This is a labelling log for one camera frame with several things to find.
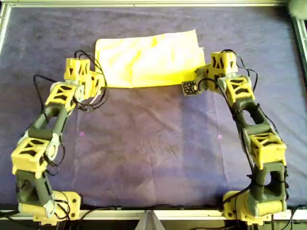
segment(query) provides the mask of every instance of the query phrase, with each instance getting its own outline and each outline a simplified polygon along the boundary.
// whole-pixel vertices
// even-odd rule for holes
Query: purple fabric surface
[[[211,52],[231,48],[259,73],[256,98],[288,147],[289,204],[307,202],[306,95],[285,14],[283,8],[14,8],[0,55],[0,203],[16,203],[10,153],[39,112],[33,74],[62,81],[65,58],[91,50],[99,38],[191,29],[207,61]],[[39,85],[46,98],[49,83]],[[52,188],[76,191],[89,205],[215,205],[226,191],[249,184],[236,126],[212,92],[110,89],[98,111],[73,113],[64,143]]]

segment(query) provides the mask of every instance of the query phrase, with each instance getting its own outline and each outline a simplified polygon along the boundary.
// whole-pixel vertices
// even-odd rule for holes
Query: yellow towel
[[[181,84],[205,65],[196,31],[151,37],[99,39],[95,58],[109,87],[134,88]]]

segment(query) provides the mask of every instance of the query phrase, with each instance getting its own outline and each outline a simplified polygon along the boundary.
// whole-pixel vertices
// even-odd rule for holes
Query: metal frame
[[[88,210],[81,210],[82,217]],[[97,210],[88,214],[85,220],[139,220],[145,210]],[[218,210],[154,210],[159,220],[227,220],[223,212]],[[276,213],[273,215],[274,220],[289,220],[291,211]],[[33,216],[27,213],[19,213],[11,218],[17,220],[32,220]],[[293,220],[307,220],[307,209],[297,210]]]
[[[303,78],[307,89],[307,31],[304,20],[297,18],[292,19],[293,32],[295,35],[297,50],[300,55]]]
[[[250,7],[250,6],[283,6],[288,0],[3,0],[0,11],[0,52],[3,46],[11,9],[14,7]],[[304,21],[293,19],[294,33],[304,71],[307,86],[307,32]],[[80,211],[80,217],[87,210]],[[160,220],[226,220],[219,210],[155,210]],[[140,219],[144,210],[99,210],[90,213],[88,220],[133,220]],[[274,214],[275,220],[290,219],[291,211]],[[13,219],[32,219],[31,215],[19,213]],[[307,220],[307,210],[298,210],[293,219]]]

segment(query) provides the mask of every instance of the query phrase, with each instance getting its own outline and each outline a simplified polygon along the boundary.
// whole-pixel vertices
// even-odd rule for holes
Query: circuit board
[[[181,86],[182,86],[183,94],[185,96],[191,96],[191,95],[199,94],[195,80],[183,81],[181,83]]]

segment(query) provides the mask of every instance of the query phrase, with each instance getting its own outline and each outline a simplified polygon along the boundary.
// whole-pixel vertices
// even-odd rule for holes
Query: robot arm
[[[209,89],[226,99],[252,175],[246,189],[224,195],[224,216],[248,224],[263,224],[271,220],[271,214],[286,210],[286,145],[255,103],[249,76],[237,75],[235,54],[226,50],[212,53],[211,58],[211,64],[195,71],[195,80],[182,83],[183,92],[188,96]],[[80,108],[90,112],[96,108],[92,102],[97,96],[106,93],[104,76],[90,71],[89,59],[67,59],[64,79],[51,86],[45,109],[25,131],[11,155],[19,211],[33,214],[33,220],[42,224],[55,225],[58,221],[79,218],[80,196],[75,192],[53,191],[47,166],[57,166],[54,160],[59,146],[63,147],[63,130],[72,111]],[[91,103],[83,103],[92,97]],[[246,122],[243,111],[249,112],[254,125]],[[48,128],[53,117],[54,126]],[[268,174],[271,182],[265,185]]]
[[[250,78],[237,75],[235,53],[229,50],[216,52],[211,54],[211,59],[211,64],[195,71],[195,81],[182,83],[183,92],[187,96],[209,89],[221,93],[226,99],[252,175],[246,189],[224,195],[224,216],[246,221],[248,225],[263,225],[263,221],[271,220],[271,214],[286,210],[286,145],[255,102]],[[243,111],[250,114],[254,125],[246,122]],[[271,182],[265,185],[268,174]]]
[[[47,166],[57,166],[54,160],[59,146],[63,147],[63,130],[72,111],[77,106],[86,108],[83,100],[97,98],[103,88],[106,90],[104,76],[90,71],[89,59],[67,59],[64,79],[65,82],[52,84],[45,109],[11,154],[19,211],[33,214],[33,221],[42,224],[55,225],[79,217],[81,197],[75,192],[53,191]],[[54,126],[48,128],[52,118],[55,118]]]

